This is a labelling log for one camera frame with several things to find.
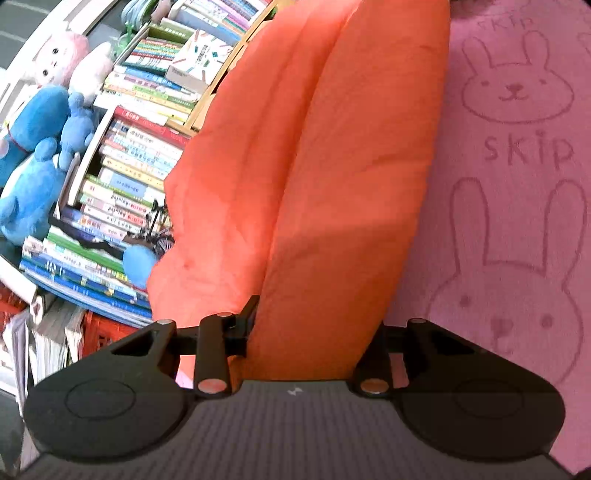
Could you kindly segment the orange puffer jacket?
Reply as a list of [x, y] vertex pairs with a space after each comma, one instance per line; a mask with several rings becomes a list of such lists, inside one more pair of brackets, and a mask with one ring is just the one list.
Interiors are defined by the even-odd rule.
[[165, 181], [173, 247], [155, 319], [193, 326], [259, 296], [242, 380], [345, 378], [415, 235], [448, 65], [446, 1], [300, 1], [221, 83]]

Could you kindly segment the small blue plush ball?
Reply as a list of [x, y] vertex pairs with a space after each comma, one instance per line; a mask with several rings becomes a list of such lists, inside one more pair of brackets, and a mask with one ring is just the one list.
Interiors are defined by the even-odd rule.
[[158, 257], [152, 249], [143, 245], [131, 245], [123, 253], [122, 266], [128, 280], [136, 287], [145, 289]]

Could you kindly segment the red plastic crate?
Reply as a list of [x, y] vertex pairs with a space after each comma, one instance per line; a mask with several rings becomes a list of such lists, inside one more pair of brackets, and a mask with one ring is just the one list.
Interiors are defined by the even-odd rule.
[[137, 329], [87, 310], [83, 317], [82, 357], [97, 352], [122, 338], [136, 332]]

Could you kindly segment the pink bunny towel mat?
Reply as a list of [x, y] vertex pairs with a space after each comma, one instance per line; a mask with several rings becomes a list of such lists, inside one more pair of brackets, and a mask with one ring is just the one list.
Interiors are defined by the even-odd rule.
[[561, 393], [590, 464], [590, 7], [456, 1], [421, 219], [388, 321], [426, 318]]

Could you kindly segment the wooden desk shelf with drawers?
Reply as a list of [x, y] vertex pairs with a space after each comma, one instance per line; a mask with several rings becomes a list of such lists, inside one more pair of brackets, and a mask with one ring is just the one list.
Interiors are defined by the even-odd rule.
[[273, 19], [279, 7], [277, 1], [183, 1], [174, 9], [176, 21], [187, 20], [194, 32], [204, 30], [233, 46], [211, 86], [202, 94], [190, 91], [197, 95], [197, 103], [183, 122], [185, 129], [201, 128], [205, 111], [219, 84], [245, 53], [249, 41]]

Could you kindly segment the blue plush toy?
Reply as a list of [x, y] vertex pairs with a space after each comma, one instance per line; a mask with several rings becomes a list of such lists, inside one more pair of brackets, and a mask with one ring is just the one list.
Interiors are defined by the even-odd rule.
[[57, 148], [55, 138], [43, 139], [10, 193], [1, 199], [1, 233], [15, 246], [22, 246], [29, 236], [43, 240], [49, 232], [50, 212], [67, 173], [54, 165]]
[[59, 85], [39, 89], [1, 134], [1, 188], [43, 140], [57, 142], [58, 164], [68, 169], [89, 145], [97, 123], [81, 93]]

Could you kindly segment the white label printer box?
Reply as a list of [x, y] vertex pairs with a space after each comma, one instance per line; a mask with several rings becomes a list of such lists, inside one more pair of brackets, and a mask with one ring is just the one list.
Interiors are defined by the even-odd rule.
[[204, 30], [197, 30], [175, 54], [165, 78], [195, 94], [202, 94], [211, 86], [232, 50], [232, 45]]

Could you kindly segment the white pink bunny plush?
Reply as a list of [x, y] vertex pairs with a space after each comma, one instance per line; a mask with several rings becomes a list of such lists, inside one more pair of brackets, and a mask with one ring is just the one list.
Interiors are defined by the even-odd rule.
[[113, 67], [114, 50], [110, 42], [91, 49], [86, 36], [64, 31], [44, 43], [27, 73], [39, 86], [58, 85], [69, 93], [81, 94], [84, 106], [90, 107]]

